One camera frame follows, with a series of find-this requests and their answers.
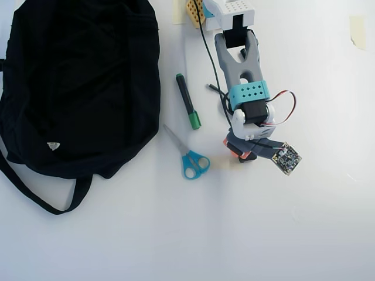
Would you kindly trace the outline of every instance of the teal bracket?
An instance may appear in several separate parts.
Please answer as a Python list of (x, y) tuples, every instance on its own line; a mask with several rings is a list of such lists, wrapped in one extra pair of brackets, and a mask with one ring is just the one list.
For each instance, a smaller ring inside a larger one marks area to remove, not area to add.
[(244, 102), (269, 99), (270, 92), (265, 80), (237, 85), (232, 87), (229, 92), (229, 100), (233, 111)]
[(203, 13), (204, 13), (204, 16), (206, 17), (206, 18), (214, 18), (215, 16), (213, 15), (213, 13), (211, 13), (209, 10), (207, 10), (207, 7), (206, 7), (206, 5), (204, 4), (204, 2), (203, 2)]

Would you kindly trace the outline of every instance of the green marker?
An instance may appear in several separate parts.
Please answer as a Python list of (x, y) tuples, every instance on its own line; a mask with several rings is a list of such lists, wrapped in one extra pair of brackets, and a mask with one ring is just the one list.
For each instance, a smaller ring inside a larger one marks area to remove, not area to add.
[(177, 74), (176, 80), (178, 83), (178, 87), (180, 88), (183, 102), (185, 103), (187, 114), (189, 115), (190, 124), (192, 124), (192, 128), (194, 130), (197, 130), (202, 125), (200, 124), (198, 113), (194, 110), (194, 106), (190, 98), (188, 87), (186, 86), (185, 78), (180, 73), (180, 74)]

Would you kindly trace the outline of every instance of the scissors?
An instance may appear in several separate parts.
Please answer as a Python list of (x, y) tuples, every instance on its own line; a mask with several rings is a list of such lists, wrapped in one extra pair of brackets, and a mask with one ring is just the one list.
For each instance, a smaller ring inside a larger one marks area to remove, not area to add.
[(181, 152), (183, 174), (188, 180), (196, 180), (210, 168), (210, 159), (190, 150), (183, 142), (164, 124), (169, 137)]

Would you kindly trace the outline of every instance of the backpack logo patch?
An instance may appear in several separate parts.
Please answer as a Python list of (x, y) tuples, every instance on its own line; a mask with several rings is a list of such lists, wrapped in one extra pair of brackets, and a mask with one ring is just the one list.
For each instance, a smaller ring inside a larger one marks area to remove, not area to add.
[(55, 151), (56, 149), (58, 149), (60, 147), (59, 142), (48, 142), (47, 144), (48, 144), (49, 148), (51, 148), (52, 151)]

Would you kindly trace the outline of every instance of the circuit board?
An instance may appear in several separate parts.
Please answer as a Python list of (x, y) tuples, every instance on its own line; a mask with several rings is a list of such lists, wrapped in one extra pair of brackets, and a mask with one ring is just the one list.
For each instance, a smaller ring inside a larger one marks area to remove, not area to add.
[(284, 174), (289, 176), (301, 162), (302, 158), (294, 148), (289, 146), (286, 142), (282, 147), (284, 150), (279, 150), (274, 157), (272, 157), (272, 161), (284, 172)]

